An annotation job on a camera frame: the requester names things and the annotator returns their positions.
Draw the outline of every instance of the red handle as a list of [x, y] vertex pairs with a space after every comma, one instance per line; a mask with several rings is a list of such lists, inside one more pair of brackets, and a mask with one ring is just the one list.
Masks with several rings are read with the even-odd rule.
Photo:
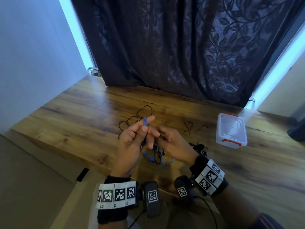
[[238, 144], [238, 146], [242, 146], [241, 143], [238, 143], [238, 142], [233, 141], [233, 140], [223, 139], [222, 141], [228, 141], [228, 142], [232, 142], [232, 143]]
[[228, 112], [225, 112], [225, 114], [228, 114], [228, 115], [232, 115], [232, 116], [236, 116], [236, 117], [238, 117], [238, 115], [233, 114], [233, 113], [228, 113]]

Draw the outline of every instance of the plastic container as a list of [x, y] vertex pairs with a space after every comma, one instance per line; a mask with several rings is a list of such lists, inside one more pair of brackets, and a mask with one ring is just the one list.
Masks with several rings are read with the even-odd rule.
[[219, 113], [216, 143], [238, 149], [248, 143], [244, 120], [238, 115]]

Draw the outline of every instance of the hand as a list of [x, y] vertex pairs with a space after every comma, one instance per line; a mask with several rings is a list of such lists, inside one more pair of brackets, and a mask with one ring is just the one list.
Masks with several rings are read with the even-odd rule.
[[[155, 119], [154, 116], [147, 117], [147, 124]], [[155, 137], [159, 137], [160, 133], [154, 127], [145, 126], [144, 121], [133, 124], [122, 132], [119, 140], [116, 161], [111, 171], [114, 177], [130, 177], [139, 161], [141, 153], [141, 143], [147, 139], [147, 147], [152, 149]]]
[[173, 128], [165, 126], [157, 127], [160, 137], [157, 138], [158, 146], [162, 147], [166, 153], [177, 160], [194, 165], [199, 154], [185, 141], [185, 139]]

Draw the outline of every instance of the wood grain surface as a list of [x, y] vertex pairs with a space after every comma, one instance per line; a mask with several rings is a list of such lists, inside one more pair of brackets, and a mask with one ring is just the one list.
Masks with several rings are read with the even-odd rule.
[[[199, 141], [208, 147], [209, 158], [224, 170], [227, 181], [258, 210], [284, 227], [304, 228], [305, 146], [287, 135], [291, 127], [287, 118], [151, 88], [107, 87], [101, 78], [87, 76], [14, 125], [13, 130], [41, 148], [108, 175], [116, 158], [119, 122], [136, 115], [145, 105], [153, 108], [156, 120], [152, 126], [176, 128], [188, 142]], [[244, 118], [247, 146], [235, 150], [216, 144], [221, 112]], [[148, 116], [150, 109], [139, 114]], [[193, 123], [191, 131], [184, 132], [183, 120], [189, 128]], [[181, 162], [160, 168], [141, 156], [133, 178], [139, 182], [155, 180], [160, 189], [177, 195], [173, 181], [183, 174], [191, 173]]]

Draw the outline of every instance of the dark curtain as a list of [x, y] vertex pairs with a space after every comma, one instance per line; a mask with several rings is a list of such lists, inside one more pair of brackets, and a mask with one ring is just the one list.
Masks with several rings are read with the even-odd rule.
[[72, 0], [111, 86], [244, 107], [304, 0]]

